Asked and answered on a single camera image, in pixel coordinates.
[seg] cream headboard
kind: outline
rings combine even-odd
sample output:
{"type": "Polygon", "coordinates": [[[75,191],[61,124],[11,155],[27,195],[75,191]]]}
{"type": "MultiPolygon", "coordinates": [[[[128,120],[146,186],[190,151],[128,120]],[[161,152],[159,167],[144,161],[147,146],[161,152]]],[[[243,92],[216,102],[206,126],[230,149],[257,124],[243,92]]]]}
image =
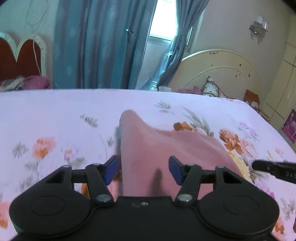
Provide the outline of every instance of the cream headboard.
{"type": "Polygon", "coordinates": [[[210,49],[187,56],[181,62],[169,84],[179,88],[202,88],[211,76],[230,98],[243,100],[246,90],[259,93],[259,81],[254,67],[241,55],[224,49],[210,49]]]}

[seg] curtain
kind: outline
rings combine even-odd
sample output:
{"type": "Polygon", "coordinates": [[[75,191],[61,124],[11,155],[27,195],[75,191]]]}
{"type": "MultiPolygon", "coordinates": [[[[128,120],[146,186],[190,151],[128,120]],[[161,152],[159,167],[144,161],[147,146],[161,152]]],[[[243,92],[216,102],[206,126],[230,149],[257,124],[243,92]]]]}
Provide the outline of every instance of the curtain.
{"type": "Polygon", "coordinates": [[[134,89],[157,0],[61,0],[55,88],[134,89]]]}
{"type": "Polygon", "coordinates": [[[6,0],[0,0],[0,6],[5,2],[6,0]]]}
{"type": "Polygon", "coordinates": [[[152,77],[142,87],[150,90],[153,86],[167,86],[180,66],[187,43],[187,35],[194,22],[207,6],[209,0],[176,0],[178,31],[166,49],[152,77]]]}

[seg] pink clothes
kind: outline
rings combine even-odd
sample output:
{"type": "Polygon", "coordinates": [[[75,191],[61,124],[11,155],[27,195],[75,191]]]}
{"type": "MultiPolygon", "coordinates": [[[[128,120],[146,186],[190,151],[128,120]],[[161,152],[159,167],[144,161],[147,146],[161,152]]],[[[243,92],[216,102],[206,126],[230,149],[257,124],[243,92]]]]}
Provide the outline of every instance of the pink clothes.
{"type": "MultiPolygon", "coordinates": [[[[190,131],[157,130],[132,110],[122,113],[120,130],[124,196],[175,198],[180,186],[168,169],[170,156],[183,164],[198,164],[208,170],[223,165],[241,176],[229,154],[213,137],[190,131]]],[[[212,184],[202,184],[198,198],[212,190],[212,184]]]]}
{"type": "Polygon", "coordinates": [[[25,90],[37,90],[37,89],[48,89],[49,80],[43,76],[35,75],[29,76],[24,81],[25,90]]]}
{"type": "Polygon", "coordinates": [[[178,89],[178,93],[185,93],[185,94],[195,94],[195,95],[200,95],[202,93],[201,89],[198,88],[197,86],[194,86],[192,89],[178,89]]]}

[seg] screw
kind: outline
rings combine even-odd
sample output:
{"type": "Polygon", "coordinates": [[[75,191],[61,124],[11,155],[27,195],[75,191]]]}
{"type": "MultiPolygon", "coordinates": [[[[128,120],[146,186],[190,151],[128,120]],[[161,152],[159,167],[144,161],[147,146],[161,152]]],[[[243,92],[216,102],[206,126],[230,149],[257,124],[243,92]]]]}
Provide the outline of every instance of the screw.
{"type": "Polygon", "coordinates": [[[99,195],[99,196],[97,196],[97,200],[99,201],[99,202],[108,202],[108,201],[110,201],[111,200],[111,196],[110,195],[108,195],[108,194],[101,194],[101,195],[99,195]]]}
{"type": "Polygon", "coordinates": [[[180,194],[177,198],[179,201],[189,202],[192,199],[192,196],[190,194],[180,194]]]}

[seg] wall sconce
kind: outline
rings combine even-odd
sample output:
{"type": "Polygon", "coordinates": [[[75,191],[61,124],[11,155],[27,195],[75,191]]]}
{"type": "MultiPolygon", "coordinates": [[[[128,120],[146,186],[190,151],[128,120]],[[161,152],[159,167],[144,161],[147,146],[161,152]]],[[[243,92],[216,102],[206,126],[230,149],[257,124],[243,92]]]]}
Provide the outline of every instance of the wall sconce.
{"type": "Polygon", "coordinates": [[[258,16],[256,21],[250,24],[249,30],[254,32],[257,36],[260,35],[264,38],[265,34],[268,32],[268,23],[264,21],[263,17],[258,16]]]}

